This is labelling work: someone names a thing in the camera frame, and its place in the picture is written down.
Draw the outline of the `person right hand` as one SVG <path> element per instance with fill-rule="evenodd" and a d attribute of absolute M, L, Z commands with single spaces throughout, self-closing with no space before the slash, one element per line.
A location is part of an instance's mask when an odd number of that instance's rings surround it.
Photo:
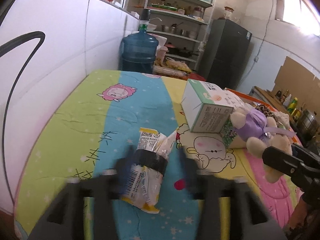
<path fill-rule="evenodd" d="M 309 205 L 303 197 L 283 227 L 286 239 L 319 239 L 319 207 Z"/>

